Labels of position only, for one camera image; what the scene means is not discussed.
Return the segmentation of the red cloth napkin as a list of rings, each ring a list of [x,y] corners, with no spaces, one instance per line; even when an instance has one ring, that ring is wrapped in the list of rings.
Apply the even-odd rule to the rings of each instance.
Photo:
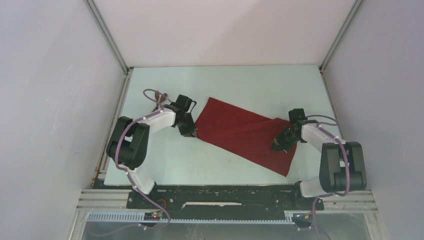
[[[274,139],[290,125],[210,97],[197,118],[197,138],[286,177],[296,148],[272,150]]]

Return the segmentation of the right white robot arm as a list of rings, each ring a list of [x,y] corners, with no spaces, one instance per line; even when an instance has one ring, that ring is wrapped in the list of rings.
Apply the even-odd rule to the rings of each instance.
[[[320,153],[318,176],[299,182],[291,204],[304,209],[312,197],[346,196],[367,187],[363,149],[360,143],[345,141],[323,128],[316,120],[295,120],[274,138],[271,150],[288,153],[297,143],[308,143]]]

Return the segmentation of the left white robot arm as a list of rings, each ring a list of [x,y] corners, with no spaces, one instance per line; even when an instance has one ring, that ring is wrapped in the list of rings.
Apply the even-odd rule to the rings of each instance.
[[[197,136],[191,113],[167,105],[138,119],[120,117],[106,147],[106,155],[115,167],[125,173],[133,189],[141,192],[138,201],[145,208],[153,208],[158,202],[158,194],[152,191],[156,182],[144,164],[149,137],[168,127],[177,127],[183,137]]]

